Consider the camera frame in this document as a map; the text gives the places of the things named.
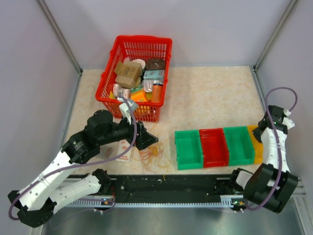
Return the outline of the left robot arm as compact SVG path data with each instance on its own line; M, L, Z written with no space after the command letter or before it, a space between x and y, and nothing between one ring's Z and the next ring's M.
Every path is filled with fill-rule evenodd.
M9 217L36 228L60 209L82 197L108 193L111 188L110 178L102 169L97 169L70 186L59 186L76 167L90 165L89 160L100 153L102 145L123 140L138 150L158 142L158 138L150 134L141 121L124 117L115 123L111 112L96 111L87 120L84 130L69 138L56 158L29 186L8 194L11 203Z

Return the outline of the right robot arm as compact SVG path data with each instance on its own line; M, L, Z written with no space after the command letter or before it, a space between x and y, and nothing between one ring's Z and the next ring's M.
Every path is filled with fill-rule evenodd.
M254 138L263 145L263 162L254 172L242 168L234 170L228 181L232 193L242 193L244 198L254 204L261 204L273 188L279 170L279 152L282 156L281 175L276 189L264 208L280 213L298 185L298 177L290 173L286 161L286 139L288 130L294 122L288 118L290 112L275 105L268 106L258 126L252 130Z

